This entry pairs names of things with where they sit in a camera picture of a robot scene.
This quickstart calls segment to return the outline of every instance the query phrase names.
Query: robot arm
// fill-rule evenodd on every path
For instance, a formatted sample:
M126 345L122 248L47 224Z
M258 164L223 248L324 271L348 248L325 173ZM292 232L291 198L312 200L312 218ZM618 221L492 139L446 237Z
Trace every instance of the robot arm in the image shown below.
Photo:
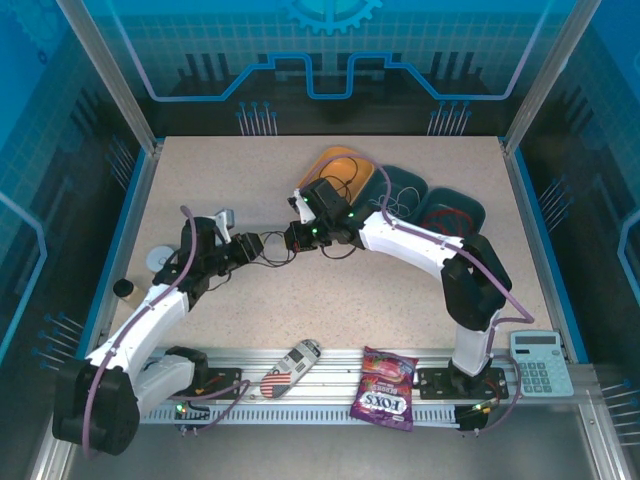
M204 353L188 348L167 350L157 363L144 366L166 332L182 320L209 287L213 276L224 276L257 258L263 245L254 233L229 235L233 212L223 210L214 217L197 217L194 261L175 290L142 316L185 268L192 232L182 229L181 247L176 264L165 264L153 280L142 305L111 336L84 360L68 360L58 371L53 414L53 435L80 444L88 391L99 366L109 352L115 353L106 364L93 402L89 438L91 447L113 455L122 453L133 440L140 417L162 401L185 389L202 388L209 380ZM128 329L117 350L113 344Z
M386 253L440 280L447 310L458 324L451 367L467 383L483 372L490 360L491 324L506 300L482 273L444 244L467 250L510 290L511 281L486 238L473 235L463 240L429 232L439 243L427 241L398 228L420 231L420 227L393 217L389 223L381 212L368 208L353 212L325 179L296 190L289 203L300 214L300 221L292 222L285 235L289 249L313 250L337 241Z
M333 241L364 250L382 252L408 262L442 282L447 310L458 323L456 347L450 369L459 378L459 389L481 378L488 367L486 354L491 322L505 304L504 297L468 261L444 245L425 241L398 227L409 226L381 212L353 212L331 184L319 179L296 190L290 204L300 214L285 233L290 250L299 252L329 246ZM100 365L113 352L113 342L130 328L100 380L90 418L90 444L96 450L117 455L132 441L140 416L182 390L202 388L208 381L205 354L174 347L157 363L144 364L165 333L186 316L206 292L212 276L224 276L252 262L262 252L257 234L231 236L231 211L214 217L197 217L194 262L178 288L137 318L136 313L104 345L84 360L69 360L56 380L53 435L76 444L82 442L83 420L89 387ZM192 232L182 230L177 264L165 265L155 276L142 309L151 304L185 268ZM509 290L511 282L489 242L480 235L466 239L430 234L441 242L467 250L482 262Z

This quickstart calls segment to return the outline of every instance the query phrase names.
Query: gray floor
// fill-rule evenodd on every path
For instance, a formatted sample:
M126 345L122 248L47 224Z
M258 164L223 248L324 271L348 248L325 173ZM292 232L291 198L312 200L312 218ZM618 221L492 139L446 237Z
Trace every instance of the gray floor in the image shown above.
M119 457L89 463L76 452L68 478L588 480L578 421L567 409L520 407L480 438L370 426L227 426L181 438L172 427L147 426Z

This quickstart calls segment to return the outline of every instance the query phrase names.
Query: fox's candy bag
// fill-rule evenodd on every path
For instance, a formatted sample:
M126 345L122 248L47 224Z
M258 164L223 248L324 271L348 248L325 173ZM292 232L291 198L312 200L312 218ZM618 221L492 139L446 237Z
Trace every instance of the fox's candy bag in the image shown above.
M362 378L351 416L365 422L413 430L411 388L418 360L364 347Z

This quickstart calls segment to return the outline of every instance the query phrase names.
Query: glass panel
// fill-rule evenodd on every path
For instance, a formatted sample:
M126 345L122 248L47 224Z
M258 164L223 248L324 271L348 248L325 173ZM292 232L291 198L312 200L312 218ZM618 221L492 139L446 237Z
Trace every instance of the glass panel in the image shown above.
M502 135L574 0L88 0L157 135Z
M0 65L0 464L26 478L139 146L55 2L0 1Z
M606 0L520 148L578 328L608 394L640 384L640 4ZM618 398L637 442L635 399ZM629 445L638 465L637 447Z

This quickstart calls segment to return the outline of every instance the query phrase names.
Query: calculator display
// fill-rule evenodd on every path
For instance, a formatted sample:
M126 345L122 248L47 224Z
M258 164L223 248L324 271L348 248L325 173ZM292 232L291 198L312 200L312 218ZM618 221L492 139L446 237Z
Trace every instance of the calculator display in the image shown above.
M516 345L554 345L556 337L516 337Z

